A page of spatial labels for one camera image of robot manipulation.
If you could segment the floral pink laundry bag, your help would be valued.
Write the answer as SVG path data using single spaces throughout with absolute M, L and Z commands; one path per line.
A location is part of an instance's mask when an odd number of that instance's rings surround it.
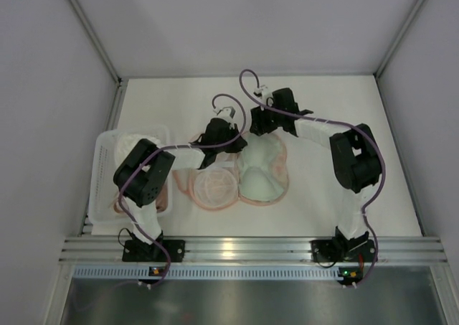
M 271 203 L 252 202 L 240 196 L 239 174 L 237 158 L 240 154 L 220 153 L 216 161 L 203 170 L 182 169 L 173 172 L 173 176 L 180 192 L 191 197 L 192 201 L 202 209 L 221 210 L 228 208 L 238 201 L 258 207 L 268 206 L 279 202 L 286 194 L 289 187 L 288 169 L 286 166 L 287 149 L 283 144 L 283 172 L 280 181 L 285 186 L 283 195 Z

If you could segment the mint green bra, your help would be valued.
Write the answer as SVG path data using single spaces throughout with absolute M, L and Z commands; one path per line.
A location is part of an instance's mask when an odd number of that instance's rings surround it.
M 283 144 L 276 135 L 246 133 L 246 147 L 237 158 L 240 196 L 252 202 L 271 203 L 280 198 L 285 186 Z

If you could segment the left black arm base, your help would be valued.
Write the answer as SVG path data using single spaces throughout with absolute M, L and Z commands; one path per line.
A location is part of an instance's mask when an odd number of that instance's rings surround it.
M 168 260 L 172 263 L 180 263 L 183 261 L 186 244 L 184 240 L 164 240 L 161 244 L 169 254 L 170 259 L 156 245 L 131 239 L 124 244 L 122 261 L 127 263 L 166 263 Z

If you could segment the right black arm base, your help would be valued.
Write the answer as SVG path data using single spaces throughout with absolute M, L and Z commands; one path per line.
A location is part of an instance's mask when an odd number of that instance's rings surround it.
M 313 240 L 311 250 L 313 262 L 325 266 L 332 263 L 358 263 L 361 258 L 365 263 L 370 263 L 377 253 L 374 241 L 364 237 L 352 240 L 344 237 Z

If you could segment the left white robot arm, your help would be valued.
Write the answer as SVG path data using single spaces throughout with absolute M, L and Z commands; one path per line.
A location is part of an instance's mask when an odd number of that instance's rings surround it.
M 159 247 L 163 234 L 156 210 L 147 210 L 159 196 L 171 171 L 206 169 L 220 153 L 236 154 L 247 146 L 237 124 L 213 118 L 197 139 L 162 146 L 140 138 L 118 165 L 113 182 L 118 188 L 117 204 L 133 224 L 133 236 Z

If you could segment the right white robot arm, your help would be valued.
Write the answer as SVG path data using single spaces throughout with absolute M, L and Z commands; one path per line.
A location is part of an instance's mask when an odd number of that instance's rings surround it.
M 281 128 L 330 151 L 334 175 L 343 188 L 336 195 L 339 211 L 336 234 L 346 240 L 364 236 L 367 226 L 361 209 L 383 175 L 380 151 L 370 127 L 365 123 L 351 125 L 306 119 L 310 111 L 299 109 L 290 88 L 271 92 L 263 85 L 251 98 L 258 104 L 250 110 L 251 133 L 262 136 Z

